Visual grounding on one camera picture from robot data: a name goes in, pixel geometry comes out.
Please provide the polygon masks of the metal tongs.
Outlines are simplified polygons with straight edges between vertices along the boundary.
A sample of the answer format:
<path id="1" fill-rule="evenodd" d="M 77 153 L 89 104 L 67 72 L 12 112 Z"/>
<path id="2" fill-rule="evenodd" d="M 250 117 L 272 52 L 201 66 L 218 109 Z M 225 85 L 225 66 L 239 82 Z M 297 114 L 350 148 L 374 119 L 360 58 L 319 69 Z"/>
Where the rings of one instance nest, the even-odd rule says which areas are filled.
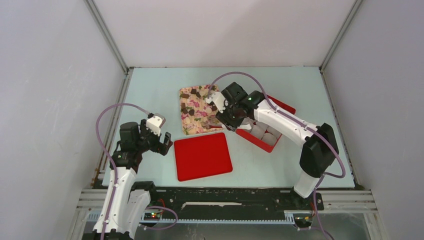
<path id="1" fill-rule="evenodd" d="M 230 128 L 228 128 L 226 125 L 221 124 L 221 123 L 213 123 L 210 121 L 201 121 L 200 125 L 202 128 L 204 129 L 228 129 L 231 130 Z M 241 129 L 241 130 L 251 130 L 253 128 L 253 124 L 248 122 L 245 124 L 241 124 L 239 127 L 237 127 L 236 129 Z"/>

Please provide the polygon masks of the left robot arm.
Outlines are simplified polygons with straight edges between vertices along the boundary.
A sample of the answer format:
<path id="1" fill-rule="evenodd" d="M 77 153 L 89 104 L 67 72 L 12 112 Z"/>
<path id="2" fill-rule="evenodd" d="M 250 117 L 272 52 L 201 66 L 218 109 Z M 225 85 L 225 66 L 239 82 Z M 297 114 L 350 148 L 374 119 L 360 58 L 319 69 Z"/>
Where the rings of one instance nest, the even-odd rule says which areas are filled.
<path id="1" fill-rule="evenodd" d="M 173 142 L 165 133 L 161 142 L 161 127 L 166 119 L 154 114 L 140 123 L 120 126 L 120 140 L 110 162 L 110 184 L 100 216 L 92 232 L 84 240 L 133 240 L 146 208 L 153 208 L 158 194 L 152 181 L 136 181 L 142 155 L 146 152 L 165 156 Z"/>

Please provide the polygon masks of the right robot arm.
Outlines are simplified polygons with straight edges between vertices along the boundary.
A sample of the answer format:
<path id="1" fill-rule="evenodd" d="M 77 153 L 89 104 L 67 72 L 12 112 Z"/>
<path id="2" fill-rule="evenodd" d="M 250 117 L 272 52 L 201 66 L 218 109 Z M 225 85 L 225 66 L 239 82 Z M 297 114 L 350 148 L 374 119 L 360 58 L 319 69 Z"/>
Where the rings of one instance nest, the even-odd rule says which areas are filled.
<path id="1" fill-rule="evenodd" d="M 298 118 L 260 91 L 247 94 L 236 82 L 209 93 L 206 101 L 217 108 L 216 118 L 230 131 L 246 128 L 244 120 L 249 118 L 272 127 L 301 148 L 301 172 L 290 201 L 297 209 L 308 206 L 310 195 L 327 168 L 339 158 L 333 128 L 327 123 L 315 125 Z"/>

